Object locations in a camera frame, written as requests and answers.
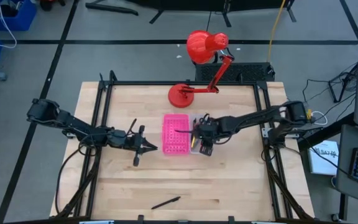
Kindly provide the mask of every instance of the white paper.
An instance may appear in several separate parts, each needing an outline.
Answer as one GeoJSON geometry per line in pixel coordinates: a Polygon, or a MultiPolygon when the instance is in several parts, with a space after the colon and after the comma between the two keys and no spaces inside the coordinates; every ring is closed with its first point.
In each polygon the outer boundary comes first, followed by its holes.
{"type": "MultiPolygon", "coordinates": [[[[324,158],[338,165],[338,145],[334,141],[323,141],[313,148],[324,158]]],[[[320,158],[316,153],[309,149],[310,172],[312,174],[336,175],[336,167],[328,161],[320,158]]]]}

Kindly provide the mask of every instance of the white cable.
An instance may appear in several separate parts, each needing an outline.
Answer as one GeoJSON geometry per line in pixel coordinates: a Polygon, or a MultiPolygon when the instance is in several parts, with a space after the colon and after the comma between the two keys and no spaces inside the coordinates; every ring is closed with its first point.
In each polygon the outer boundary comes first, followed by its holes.
{"type": "Polygon", "coordinates": [[[13,49],[13,48],[16,47],[17,41],[16,41],[16,38],[13,36],[11,30],[10,30],[10,29],[8,28],[8,26],[6,25],[4,16],[2,16],[1,5],[0,5],[0,20],[1,20],[2,24],[4,25],[4,27],[7,29],[7,31],[9,32],[9,34],[12,36],[13,40],[15,41],[15,44],[14,44],[13,46],[0,45],[0,47],[6,47],[6,48],[8,48],[8,49],[13,49]]]}
{"type": "Polygon", "coordinates": [[[326,122],[325,123],[317,123],[317,122],[314,122],[314,124],[317,124],[317,125],[326,125],[328,124],[328,119],[327,117],[320,111],[313,111],[311,112],[311,116],[313,116],[313,113],[318,113],[318,114],[321,114],[322,117],[324,117],[326,119],[326,122]]]}

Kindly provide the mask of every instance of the wooden table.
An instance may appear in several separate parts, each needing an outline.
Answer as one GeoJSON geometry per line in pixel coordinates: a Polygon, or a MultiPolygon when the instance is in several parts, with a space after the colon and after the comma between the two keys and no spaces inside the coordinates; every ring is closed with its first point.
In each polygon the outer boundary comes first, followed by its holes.
{"type": "MultiPolygon", "coordinates": [[[[84,82],[75,116],[90,123],[97,82],[84,82]]],[[[127,130],[134,118],[134,130],[145,125],[144,136],[159,150],[148,152],[139,167],[132,166],[134,153],[105,147],[102,152],[92,219],[136,220],[274,220],[266,165],[260,158],[262,141],[259,126],[243,129],[224,145],[215,146],[211,157],[203,155],[165,156],[161,151],[162,118],[167,113],[210,113],[212,117],[240,116],[256,111],[251,86],[219,86],[219,94],[197,94],[191,106],[173,107],[167,98],[170,86],[113,86],[107,126],[127,130]],[[151,207],[173,197],[179,201],[156,210],[151,207]]],[[[283,83],[268,83],[272,105],[287,100],[283,83]]],[[[104,95],[98,121],[101,121],[104,95]]],[[[262,105],[263,94],[260,92],[262,105]]],[[[288,147],[298,149],[295,140],[288,147]]],[[[69,139],[65,158],[78,146],[69,139]]],[[[300,156],[282,149],[282,162],[289,191],[311,216],[314,215],[300,156]]],[[[76,155],[63,170],[59,208],[78,188],[83,156],[76,155]]],[[[277,188],[279,202],[282,203],[277,188]]],[[[84,195],[85,213],[88,192],[84,195]]],[[[283,203],[280,204],[285,216],[283,203]]],[[[52,206],[51,215],[55,214],[52,206]]]]}

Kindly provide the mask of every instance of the lamp base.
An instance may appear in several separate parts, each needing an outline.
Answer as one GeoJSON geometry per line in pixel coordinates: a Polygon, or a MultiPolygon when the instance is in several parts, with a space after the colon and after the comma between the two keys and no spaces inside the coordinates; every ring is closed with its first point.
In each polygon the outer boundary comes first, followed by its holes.
{"type": "Polygon", "coordinates": [[[180,92],[183,86],[187,86],[186,84],[176,84],[168,92],[168,100],[177,108],[185,108],[190,106],[194,100],[194,93],[186,93],[185,95],[180,92]]]}

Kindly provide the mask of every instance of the gray floor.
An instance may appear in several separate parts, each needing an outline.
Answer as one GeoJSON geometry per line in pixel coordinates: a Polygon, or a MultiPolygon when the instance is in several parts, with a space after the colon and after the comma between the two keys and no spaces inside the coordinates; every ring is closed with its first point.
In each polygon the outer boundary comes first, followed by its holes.
{"type": "MultiPolygon", "coordinates": [[[[19,40],[59,40],[73,0],[67,6],[54,5],[52,12],[38,10],[27,32],[15,32],[19,40]]],[[[346,0],[358,26],[358,0],[346,0]]],[[[221,15],[212,12],[164,12],[155,24],[149,24],[157,12],[134,4],[115,1],[139,11],[129,14],[94,11],[80,1],[68,40],[168,40],[185,39],[196,29],[225,32],[230,39],[268,40],[278,10],[230,13],[232,28],[227,28],[221,15]]],[[[296,0],[292,23],[284,12],[277,27],[277,40],[357,40],[337,0],[296,0]]],[[[1,39],[9,35],[0,32],[1,39]]],[[[237,62],[264,62],[267,45],[231,45],[237,62]]],[[[19,44],[16,49],[3,49],[0,71],[8,80],[0,82],[0,204],[29,127],[25,114],[31,99],[40,95],[57,45],[19,44]]],[[[329,80],[357,61],[358,45],[274,45],[272,65],[276,81],[284,82],[291,100],[302,100],[306,79],[329,80]]],[[[185,45],[64,45],[48,98],[64,110],[74,112],[80,84],[97,81],[99,72],[105,77],[113,69],[120,80],[186,80],[194,79],[185,45]]],[[[306,97],[321,92],[325,83],[310,83],[306,97]]],[[[350,102],[328,114],[329,123],[350,102]]],[[[309,102],[312,110],[323,113],[332,107],[331,95],[325,91],[309,102]]],[[[12,198],[6,222],[47,218],[50,212],[57,172],[62,163],[66,139],[59,131],[37,127],[29,155],[12,198]]],[[[339,193],[331,188],[329,177],[311,175],[305,161],[305,172],[317,217],[329,220],[339,208],[339,193]]],[[[349,202],[350,222],[358,223],[358,201],[349,202]]]]}

